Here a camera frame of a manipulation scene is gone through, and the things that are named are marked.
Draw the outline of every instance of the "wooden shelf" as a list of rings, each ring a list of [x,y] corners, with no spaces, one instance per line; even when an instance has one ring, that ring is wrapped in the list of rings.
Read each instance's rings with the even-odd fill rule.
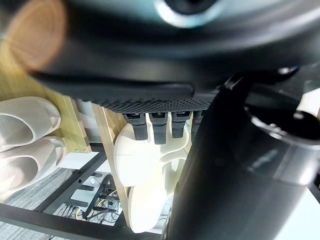
[[[48,99],[59,109],[61,124],[50,135],[63,138],[70,153],[89,153],[91,148],[75,101],[41,85],[15,62],[6,41],[0,43],[0,101],[35,96]]]
[[[109,162],[114,184],[121,202],[124,218],[127,226],[130,227],[128,214],[128,195],[130,188],[124,187],[120,182],[114,163],[115,141],[118,134],[127,123],[122,114],[115,113],[102,106],[92,104],[92,109],[99,129],[105,154]]]

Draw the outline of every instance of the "white slide sandal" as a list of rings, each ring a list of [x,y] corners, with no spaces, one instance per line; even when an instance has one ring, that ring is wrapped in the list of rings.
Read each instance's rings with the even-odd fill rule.
[[[66,154],[61,138],[46,136],[0,153],[0,196],[14,193],[51,174]]]
[[[56,130],[60,122],[58,109],[44,98],[0,101],[0,152],[33,143]]]
[[[154,166],[165,155],[183,149],[189,141],[189,131],[184,126],[183,137],[173,138],[171,116],[168,116],[166,143],[155,144],[153,127],[149,116],[146,117],[148,139],[136,140],[131,124],[124,126],[114,145],[114,165],[116,174],[125,187],[133,187],[144,183],[150,176]]]
[[[145,183],[131,187],[128,214],[130,227],[134,233],[148,231],[157,224],[166,201],[174,194],[187,158],[183,149],[179,154],[179,158],[175,158],[165,166],[158,164]]]

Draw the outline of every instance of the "gray carpet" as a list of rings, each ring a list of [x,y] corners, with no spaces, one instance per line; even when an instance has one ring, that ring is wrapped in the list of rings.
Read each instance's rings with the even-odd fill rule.
[[[53,193],[62,183],[64,183],[72,174],[72,169],[59,168],[53,174],[47,176],[43,180],[22,189],[9,198],[7,198],[3,203],[15,206],[23,209],[33,210],[35,209],[41,202],[43,202],[51,193]],[[104,176],[107,173],[102,172],[102,177],[97,178],[97,182],[101,183]],[[108,202],[107,207],[117,209],[117,213],[120,214],[121,204],[119,202]],[[63,214],[64,217],[75,218],[76,211],[73,208],[66,208],[66,205],[61,205],[56,211],[55,215],[61,216]],[[104,225],[110,225],[108,222],[114,223],[117,219],[117,215],[110,213],[103,213],[99,216],[99,219],[104,219]],[[97,217],[90,219],[92,223],[101,223],[101,221],[97,219]],[[25,228],[21,228],[18,226],[10,225],[7,223],[0,222],[0,239],[1,240],[49,240],[50,236],[44,233],[28,230]],[[54,237],[52,240],[63,240],[64,238]]]
[[[62,183],[72,174],[72,169],[58,168],[53,174],[43,180],[22,189],[3,203],[23,209],[33,210],[52,194]],[[1,240],[48,240],[49,235],[31,231],[25,228],[0,222],[0,239]],[[53,240],[62,240],[63,238],[55,237]]]

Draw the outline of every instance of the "black mesh fabric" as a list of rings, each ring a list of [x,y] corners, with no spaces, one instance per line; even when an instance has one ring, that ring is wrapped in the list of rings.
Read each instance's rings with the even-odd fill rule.
[[[99,101],[91,100],[116,113],[167,113],[208,109],[214,97],[184,100]]]

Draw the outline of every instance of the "black metal bar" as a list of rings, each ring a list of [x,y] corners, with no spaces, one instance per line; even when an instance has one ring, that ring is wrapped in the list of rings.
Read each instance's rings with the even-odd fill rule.
[[[86,211],[82,212],[82,217],[85,220],[87,220],[88,215],[91,213],[92,209],[94,208],[94,206],[95,206],[95,204],[96,204],[96,202],[97,202],[97,200],[98,200],[103,188],[104,187],[102,185],[100,185],[98,191],[96,191],[96,193],[95,193],[92,201],[90,202],[88,208],[86,209]]]
[[[88,186],[88,185],[81,185],[78,189],[93,192],[95,190],[95,187]]]
[[[110,200],[110,201],[119,201],[118,196],[101,195],[100,198]]]
[[[120,216],[117,218],[114,227],[118,227],[118,228],[126,228],[127,227],[127,223],[126,223],[126,219],[125,219],[125,215],[124,212],[122,211],[120,213]]]
[[[55,190],[46,200],[44,200],[35,209],[35,211],[53,214],[61,206],[61,204],[65,203],[82,185],[82,183],[87,180],[87,178],[90,177],[106,160],[106,153],[99,152],[75,174],[72,174],[72,176],[57,190]]]
[[[320,186],[320,174],[317,173],[315,179],[314,179],[314,185],[318,188]]]
[[[93,218],[95,218],[96,216],[98,216],[98,215],[100,215],[100,214],[103,214],[103,213],[105,213],[105,212],[107,212],[107,213],[115,213],[116,211],[117,211],[117,210],[106,208],[106,209],[104,209],[104,210],[102,210],[102,211],[99,211],[97,214],[94,214],[94,215],[92,215],[92,216],[88,216],[88,217],[86,218],[86,220],[93,219]]]
[[[104,187],[106,188],[106,189],[116,189],[116,185],[112,185],[112,184],[106,184],[106,185],[104,185]]]
[[[105,149],[104,149],[104,145],[100,142],[91,142],[90,143],[90,147],[91,147],[91,150],[92,152],[104,152]]]
[[[314,185],[313,183],[308,186],[308,189],[310,190],[310,192],[312,193],[314,198],[320,204],[320,189],[316,185]]]
[[[74,200],[74,199],[68,199],[67,201],[65,201],[65,204],[72,205],[72,206],[79,206],[79,207],[83,207],[83,208],[86,208],[89,205],[85,201],[79,201],[79,200]]]
[[[134,234],[129,228],[80,221],[0,203],[0,221],[70,240],[159,240],[150,232]]]
[[[96,178],[101,178],[102,177],[102,173],[94,172],[94,173],[91,174],[91,176],[96,177]]]

